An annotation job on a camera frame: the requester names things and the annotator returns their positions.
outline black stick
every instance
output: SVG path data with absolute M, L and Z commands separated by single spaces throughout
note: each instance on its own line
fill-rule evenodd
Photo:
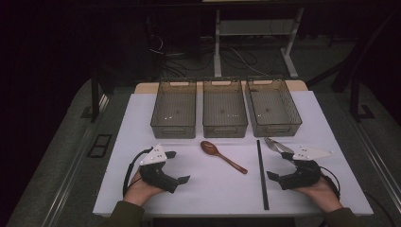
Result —
M 260 141 L 256 140 L 256 143 L 257 143 L 257 154 L 259 156 L 260 181 L 262 183 L 263 205 L 265 207 L 265 210 L 269 210 L 268 191 L 266 189 L 265 169 L 263 167 L 262 151 L 260 149 Z

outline transparent plastic bin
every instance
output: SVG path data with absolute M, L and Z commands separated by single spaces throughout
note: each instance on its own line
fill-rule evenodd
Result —
M 193 139 L 196 79 L 161 79 L 150 125 L 157 139 Z
M 203 81 L 203 136 L 242 138 L 248 126 L 240 78 Z
M 283 79 L 247 77 L 245 93 L 255 137 L 295 135 L 302 119 Z

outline sleeve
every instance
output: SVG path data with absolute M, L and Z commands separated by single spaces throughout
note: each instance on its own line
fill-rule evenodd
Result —
M 112 215 L 99 227 L 139 227 L 145 210 L 135 204 L 119 201 Z
M 341 208 L 324 214 L 324 220 L 330 227 L 362 227 L 350 208 Z

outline hand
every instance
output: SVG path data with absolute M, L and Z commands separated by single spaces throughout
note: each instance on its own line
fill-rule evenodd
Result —
M 336 194 L 324 178 L 320 178 L 317 183 L 311 186 L 299 187 L 293 190 L 301 192 L 311 198 L 316 203 L 316 205 L 321 208 L 321 210 L 325 213 L 329 213 L 342 208 L 342 205 L 337 199 Z
M 131 179 L 131 186 L 128 188 L 123 201 L 143 206 L 154 195 L 164 192 L 163 189 L 152 186 L 142 181 L 139 169 Z

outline cable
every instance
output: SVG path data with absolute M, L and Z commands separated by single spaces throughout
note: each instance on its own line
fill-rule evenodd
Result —
M 235 65 L 229 63 L 229 62 L 227 61 L 227 59 L 230 59 L 230 60 L 233 60 L 233 59 L 232 59 L 232 58 L 229 58 L 227 55 L 223 54 L 222 52 L 220 52 L 220 56 L 221 56 L 221 59 L 222 59 L 226 64 L 228 64 L 230 67 L 232 67 L 232 68 L 234 68 L 234 69 L 248 69 L 247 66 L 238 67 L 238 66 L 235 66 Z
M 203 70 L 203 69 L 207 68 L 210 65 L 210 63 L 212 62 L 212 59 L 213 59 L 213 55 L 211 55 L 211 57 L 209 58 L 208 62 L 204 66 L 202 66 L 201 68 L 197 68 L 197 69 L 190 69 L 190 68 L 188 68 L 188 67 L 186 67 L 186 66 L 184 66 L 184 65 L 182 65 L 182 64 L 180 64 L 178 62 L 175 62 L 175 61 L 169 61 L 169 62 L 179 65 L 184 70 L 200 71 L 200 70 Z
M 233 49 L 232 47 L 230 47 L 230 46 L 223 46 L 222 48 L 228 48 L 228 49 Z M 257 60 L 257 57 L 255 56 L 255 55 L 253 55 L 253 54 L 251 54 L 250 52 L 248 52 L 248 51 L 244 51 L 244 50 L 242 50 L 244 53 L 246 53 L 246 54 L 248 54 L 249 56 L 251 56 L 252 58 L 253 58 L 253 62 L 248 62 L 248 61 L 246 61 L 246 63 L 248 64 L 248 65 L 255 65 L 255 64 L 257 64 L 258 63 L 258 60 Z M 241 61 L 241 60 L 239 60 L 238 58 L 230 58 L 230 57 L 228 57 L 228 56 L 226 56 L 226 55 L 224 55 L 224 57 L 225 58 L 227 58 L 227 59 L 229 59 L 229 60 L 232 60 L 232 61 L 237 61 L 237 62 L 240 62 L 240 63 L 242 63 L 243 61 Z
M 174 67 L 170 67 L 170 66 L 167 66 L 167 70 L 170 71 L 171 73 L 174 73 L 173 71 L 177 72 L 176 75 L 178 75 L 179 78 L 180 78 L 181 76 L 182 76 L 183 78 L 186 77 L 186 70 L 185 70 L 185 73 L 183 73 L 183 72 L 181 72 L 179 69 L 174 68 Z
M 341 192 L 340 182 L 339 182 L 339 179 L 337 179 L 336 175 L 334 175 L 334 173 L 332 171 L 328 170 L 327 168 L 325 168 L 323 166 L 320 166 L 320 168 L 322 168 L 322 169 L 326 170 L 327 172 L 329 172 L 334 177 L 334 179 L 336 179 L 337 189 L 339 190 L 339 193 L 340 193 Z
M 151 52 L 156 53 L 156 54 L 161 54 L 161 55 L 165 55 L 166 53 L 154 50 L 154 49 L 150 49 Z
M 157 35 L 150 35 L 150 37 L 156 37 L 156 38 L 159 39 L 160 46 L 159 46 L 159 48 L 157 50 L 161 50 L 163 48 L 163 44 L 164 44 L 162 38 L 160 36 L 157 36 Z
M 168 72 L 171 73 L 171 74 L 173 74 L 173 75 L 175 75 L 176 78 L 185 77 L 185 74 L 183 74 L 182 72 L 180 72 L 178 69 L 175 69 L 175 68 L 172 68 L 172 67 L 168 67 L 168 66 L 166 66 L 166 67 L 161 66 L 161 68 L 164 69 L 164 70 L 166 70 L 166 76 L 165 76 L 165 78 L 168 78 Z
M 144 153 L 149 153 L 151 150 L 153 150 L 153 148 L 149 148 L 149 149 L 145 149 L 141 152 L 139 152 L 135 158 L 133 159 L 132 163 L 130 163 L 125 179 L 124 179 L 124 184 L 123 184 L 123 196 L 125 196 L 125 194 L 127 193 L 127 190 L 129 188 L 128 186 L 128 182 L 130 181 L 130 177 L 131 177 L 131 173 L 132 173 L 132 169 L 133 169 L 133 165 L 135 164 L 136 160 Z
M 389 221 L 392 223 L 392 227 L 395 227 L 395 222 L 392 219 L 392 216 L 390 216 L 389 212 L 386 210 L 386 208 L 384 208 L 384 206 L 372 195 L 370 194 L 368 191 L 362 189 L 363 193 L 368 196 L 369 198 L 371 198 L 380 208 L 381 210 L 384 212 L 384 214 L 387 216 L 387 218 L 389 219 Z
M 262 74 L 262 75 L 264 75 L 264 76 L 268 76 L 268 74 L 265 74 L 265 73 L 263 73 L 263 72 L 260 72 L 260 71 L 258 71 L 258 70 L 256 70 L 256 69 L 252 68 L 252 67 L 241 57 L 241 55 L 239 55 L 238 52 L 236 52 L 236 50 L 234 50 L 234 49 L 231 48 L 231 47 L 228 47 L 228 48 L 230 48 L 231 50 L 233 50 L 234 53 L 236 53 L 236 54 L 238 55 L 238 57 L 241 58 L 242 62 L 244 62 L 244 63 L 248 66 L 248 68 L 250 68 L 251 70 L 253 70 L 253 71 L 256 72 L 256 73 Z
M 137 183 L 141 180 L 142 178 L 138 178 L 136 179 L 133 183 L 130 183 L 130 185 L 128 185 L 128 188 L 130 188 L 131 186 L 133 186 L 134 183 Z

